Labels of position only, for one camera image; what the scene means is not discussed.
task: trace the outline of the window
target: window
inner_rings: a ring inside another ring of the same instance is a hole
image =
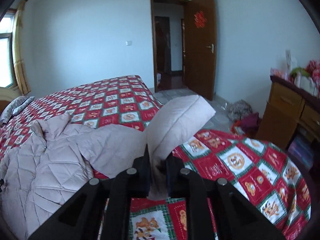
[[[14,13],[7,13],[0,22],[0,87],[16,86],[12,59]]]

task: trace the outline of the open door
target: open door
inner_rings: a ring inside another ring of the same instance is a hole
[[[214,0],[191,0],[184,8],[185,85],[212,100],[217,58]]]

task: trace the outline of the curtain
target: curtain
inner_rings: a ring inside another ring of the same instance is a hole
[[[22,29],[22,12],[24,10],[26,1],[21,1],[17,12],[14,16],[13,31],[12,31],[12,56],[14,72],[17,79],[18,87],[23,95],[29,93],[30,87],[27,83],[26,71],[24,68],[24,61],[21,55],[20,48],[20,32]]]

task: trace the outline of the wooden headboard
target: wooden headboard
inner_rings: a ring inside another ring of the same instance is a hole
[[[7,105],[17,98],[19,94],[9,88],[0,87],[0,113],[7,107]]]

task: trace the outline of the checkered quilt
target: checkered quilt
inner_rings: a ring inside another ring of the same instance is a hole
[[[25,142],[33,120],[69,113],[72,123],[92,128],[122,124],[143,131],[162,106],[139,76],[125,76],[53,93],[32,102],[12,118],[0,136],[0,159]]]
[[[162,107],[139,76],[63,90],[32,102],[4,126],[0,159],[30,136],[31,122],[68,112],[92,128],[122,124],[143,131]],[[300,171],[275,145],[215,130],[201,130],[173,150],[202,177],[227,178],[271,223],[294,239],[310,219],[309,191]],[[105,178],[95,173],[98,178]],[[187,239],[184,199],[133,199],[130,239]]]

